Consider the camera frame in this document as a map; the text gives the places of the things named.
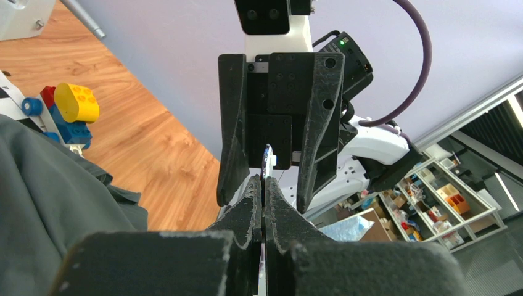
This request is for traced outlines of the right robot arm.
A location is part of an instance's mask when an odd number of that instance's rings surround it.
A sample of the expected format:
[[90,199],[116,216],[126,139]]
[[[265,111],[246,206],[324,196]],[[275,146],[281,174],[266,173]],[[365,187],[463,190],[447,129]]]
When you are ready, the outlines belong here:
[[218,58],[222,153],[221,207],[235,204],[251,170],[275,170],[295,181],[282,186],[300,212],[365,189],[394,187],[421,153],[394,121],[367,126],[351,99],[373,79],[372,67],[344,32],[321,38],[318,52],[222,54]]

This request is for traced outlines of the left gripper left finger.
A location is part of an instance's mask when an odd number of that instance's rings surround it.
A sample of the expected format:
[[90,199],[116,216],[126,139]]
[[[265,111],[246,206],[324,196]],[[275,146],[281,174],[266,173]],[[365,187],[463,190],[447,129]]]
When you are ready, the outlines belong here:
[[255,295],[262,184],[203,231],[99,232],[68,252],[51,295]]

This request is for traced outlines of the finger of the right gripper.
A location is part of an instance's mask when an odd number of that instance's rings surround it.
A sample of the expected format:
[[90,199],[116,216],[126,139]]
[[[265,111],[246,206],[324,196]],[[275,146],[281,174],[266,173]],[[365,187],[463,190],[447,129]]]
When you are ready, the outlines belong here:
[[247,62],[245,54],[218,57],[222,151],[217,203],[224,207],[249,175],[246,152]]
[[314,196],[336,178],[340,89],[345,56],[313,54],[311,96],[307,105],[297,180],[297,211],[304,214]]

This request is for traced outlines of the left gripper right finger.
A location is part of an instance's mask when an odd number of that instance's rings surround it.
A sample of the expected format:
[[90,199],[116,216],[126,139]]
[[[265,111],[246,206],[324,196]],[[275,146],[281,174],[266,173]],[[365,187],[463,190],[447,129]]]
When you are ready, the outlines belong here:
[[441,245],[339,242],[310,224],[265,179],[268,295],[467,295],[458,262]]

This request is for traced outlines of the blue starry night brooch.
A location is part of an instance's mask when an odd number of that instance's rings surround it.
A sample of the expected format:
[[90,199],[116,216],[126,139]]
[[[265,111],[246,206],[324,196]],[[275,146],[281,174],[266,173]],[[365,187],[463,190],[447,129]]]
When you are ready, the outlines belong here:
[[278,158],[273,154],[273,148],[270,144],[265,146],[261,165],[260,179],[264,182],[267,177],[273,175],[274,167],[277,165]]

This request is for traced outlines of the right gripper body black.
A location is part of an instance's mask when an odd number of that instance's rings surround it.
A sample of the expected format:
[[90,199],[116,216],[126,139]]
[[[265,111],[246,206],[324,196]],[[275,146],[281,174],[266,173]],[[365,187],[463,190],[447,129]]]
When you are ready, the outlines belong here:
[[257,55],[247,73],[247,154],[260,168],[267,144],[277,156],[276,169],[287,170],[302,150],[307,105],[311,97],[314,55]]

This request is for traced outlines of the grey t-shirt garment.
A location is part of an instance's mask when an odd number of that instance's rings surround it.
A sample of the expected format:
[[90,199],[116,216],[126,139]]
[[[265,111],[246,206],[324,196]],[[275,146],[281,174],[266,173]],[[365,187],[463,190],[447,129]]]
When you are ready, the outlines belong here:
[[140,194],[59,143],[1,117],[1,294],[46,295],[64,256],[95,232],[145,231]]

